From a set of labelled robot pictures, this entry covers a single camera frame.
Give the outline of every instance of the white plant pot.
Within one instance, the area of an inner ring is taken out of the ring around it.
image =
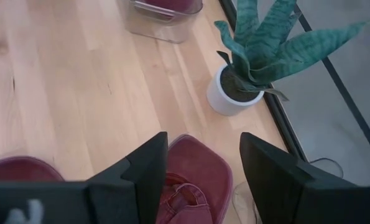
[[[221,74],[226,65],[220,67],[215,74],[207,89],[207,99],[211,107],[219,114],[225,116],[233,116],[240,113],[242,110],[256,104],[264,96],[264,92],[260,91],[255,99],[248,102],[238,102],[231,99],[222,89]]]

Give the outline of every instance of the clear plastic bin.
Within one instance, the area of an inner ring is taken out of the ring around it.
[[[191,1],[181,4],[181,9],[166,9],[147,2],[162,2],[165,0],[118,0],[125,1],[126,29],[134,34],[154,37],[173,43],[185,41],[190,33],[197,14],[203,8],[201,0],[171,0]]]

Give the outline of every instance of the pot rim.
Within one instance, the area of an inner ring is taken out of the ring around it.
[[[216,86],[218,87],[218,90],[219,90],[219,93],[221,93],[221,95],[223,96],[224,99],[226,99],[228,102],[234,104],[234,105],[238,105],[238,106],[251,106],[253,105],[254,103],[257,103],[259,100],[262,99],[262,97],[264,96],[264,91],[260,91],[258,93],[258,95],[250,100],[250,101],[247,101],[247,102],[239,102],[239,101],[236,101],[232,98],[230,98],[224,91],[223,91],[223,88],[222,88],[222,85],[221,85],[221,75],[222,75],[222,71],[224,68],[226,68],[227,65],[222,65],[220,66],[220,68],[218,69],[216,75],[215,75],[215,84]]]

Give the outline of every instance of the red jeans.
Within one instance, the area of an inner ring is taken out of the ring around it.
[[[212,224],[210,206],[204,193],[186,180],[167,174],[160,198],[156,224]]]

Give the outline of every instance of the artificial plant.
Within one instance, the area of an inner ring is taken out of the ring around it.
[[[269,84],[302,71],[353,38],[366,22],[342,29],[313,30],[287,40],[300,17],[292,14],[296,0],[276,0],[259,23],[257,0],[238,0],[234,38],[228,23],[216,21],[221,40],[232,53],[218,51],[234,75],[239,91],[266,91],[287,100]]]

